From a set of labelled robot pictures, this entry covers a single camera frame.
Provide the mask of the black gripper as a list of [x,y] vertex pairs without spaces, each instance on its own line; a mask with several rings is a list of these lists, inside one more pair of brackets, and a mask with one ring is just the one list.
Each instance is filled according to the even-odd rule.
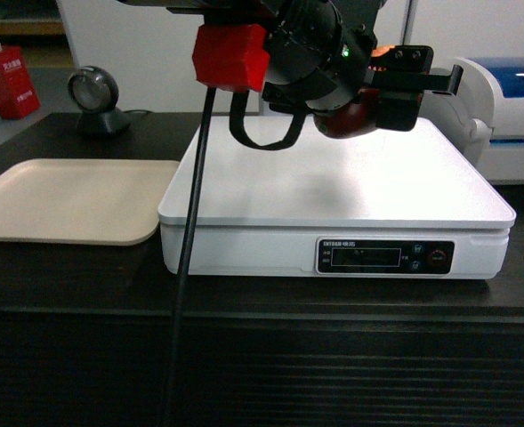
[[366,88],[377,92],[377,128],[410,131],[426,92],[457,94],[464,69],[454,64],[444,75],[432,74],[433,56],[427,45],[387,45],[373,50],[365,82]]

